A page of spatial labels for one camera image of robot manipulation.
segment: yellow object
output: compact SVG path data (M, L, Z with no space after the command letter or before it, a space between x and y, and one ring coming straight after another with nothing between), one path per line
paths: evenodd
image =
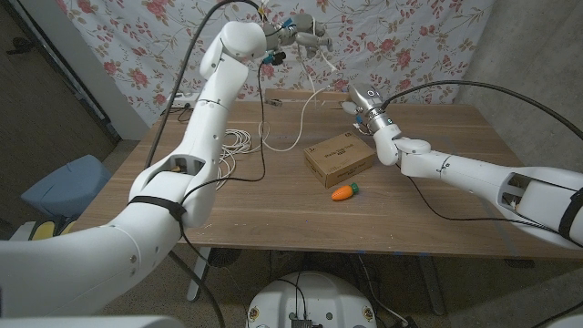
M43 239L53 237L53 233L55 232L55 223L53 221L47 221L38 226L35 230L35 234L31 241L40 241Z
M73 224L75 224L75 221L69 223L64 229L63 232L61 232L61 234L66 234L69 233L69 231L71 230L71 227L73 227Z

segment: wooden table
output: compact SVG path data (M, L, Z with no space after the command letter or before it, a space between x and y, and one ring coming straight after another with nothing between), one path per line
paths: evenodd
M271 146L282 149L293 143L301 108L301 102L285 102L279 108L265 106ZM500 165L522 165L473 107L392 105L387 112L405 136L425 139L433 149ZM170 117L154 160L166 156L181 141L186 124L178 123L177 116ZM257 145L260 120L258 103L238 102L228 128L249 131ZM540 241L510 223L443 220L424 205L397 167L385 167L378 159L372 168L346 181L358 184L358 195L343 202L331 201L334 188L325 189L312 175L303 163L302 150L353 130L352 122L353 118L339 109L309 106L296 148L285 153L265 149L267 173L260 182L227 182L217 193L210 219L200 228L187 230L192 243L269 250L583 259L583 251ZM126 206L129 188L142 170L157 127L114 174L74 230L105 224ZM361 138L374 148L372 137ZM259 153L237 156L234 176L255 178L260 174ZM486 202L443 182L416 181L435 210L445 216L500 216Z

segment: gray wall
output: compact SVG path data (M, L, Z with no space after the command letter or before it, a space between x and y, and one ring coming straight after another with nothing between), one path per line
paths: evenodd
M583 128L581 52L583 2L498 0L464 79L520 92ZM456 102L476 106L525 165L583 172L583 141L542 111L477 87Z

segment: white cable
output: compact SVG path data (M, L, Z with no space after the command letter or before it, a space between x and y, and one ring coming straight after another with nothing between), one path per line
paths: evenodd
M298 134L298 138L295 139L295 142L293 143L293 145L291 145L289 148L287 149L275 149L272 146L267 144L267 140L266 138L263 140L263 144L265 145L265 147L267 147L268 149L271 149L273 151L288 151L288 150L292 150L295 145L298 144L298 141L300 141L300 137L302 136L302 129L303 129L303 113L306 111L306 107L308 107L308 104L310 103L310 100L312 100L313 97L316 97L316 95L318 95L319 93L321 93L322 91L324 91L325 89L327 89L328 87L323 87L320 90L316 91L313 95L311 95L308 100L306 100L306 103L303 104L303 108L302 108L302 116L300 117L300 133Z
M316 18L314 16L312 16L312 32L316 36ZM332 63L328 61L328 58L326 58L326 56L324 55L324 53L321 51L321 49L319 47L318 47L318 52L320 53L320 56L322 56L322 59L326 62L326 64L328 64L328 66L330 67L332 72L335 72L338 70L338 68L336 68L336 66L332 65Z
M381 307L383 309L385 309L387 312L389 312L390 314L392 314L395 317L399 318L402 321L401 325L403 327L408 326L409 325L409 322L407 322L407 320L404 317L402 317L401 315L399 315L395 311L389 309L386 305L382 304L381 301L378 298L376 298L376 295L374 294L374 291L373 291L373 285L371 284L371 278L368 275L368 270L366 270L366 265L364 265L363 259L361 258L360 255L358 255L358 260L360 260L361 264L363 265L364 274L366 275L366 280L368 281L368 287L371 289L371 294L373 295L374 300L377 303L379 303L379 305L381 305Z
M300 57L300 64L302 64L303 72L310 79L310 84L312 85L312 91L313 91L313 93L316 93L316 86L313 84L312 76L308 73L308 68L306 68L306 64L303 61L302 51L300 50L300 45L298 45L298 56Z
M230 145L222 145L222 154L219 158L219 169L217 171L217 178L219 179L227 178L232 174L233 171L235 171L237 160L233 155L248 153L248 150L251 148L251 135L249 132L237 129L227 129L225 130L225 137L228 135L234 136L235 141L233 141L233 143ZM232 166L227 161L227 158L232 160ZM220 167L220 163L224 163L227 166L227 172L224 174L222 168ZM226 182L226 180L217 182L217 190L219 190L220 187L222 187Z

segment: robotic arm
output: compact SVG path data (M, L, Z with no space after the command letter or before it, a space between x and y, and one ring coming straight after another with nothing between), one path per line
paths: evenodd
M381 105L379 92L366 84L349 86L345 112L363 117L373 133L379 160L401 173L440 179L492 203L509 220L535 223L548 230L513 223L520 230L558 246L583 248L583 174L553 168L509 168L431 150L423 140L402 136Z
M190 191L217 177L230 106L249 73L241 60L280 51L305 31L317 39L302 44L330 45L310 16L288 21L277 30L240 22L222 28L200 63L208 82L182 142L138 175L114 220L42 241L0 241L0 317L94 313L160 264L180 239L179 220L199 227L209 218L215 186Z

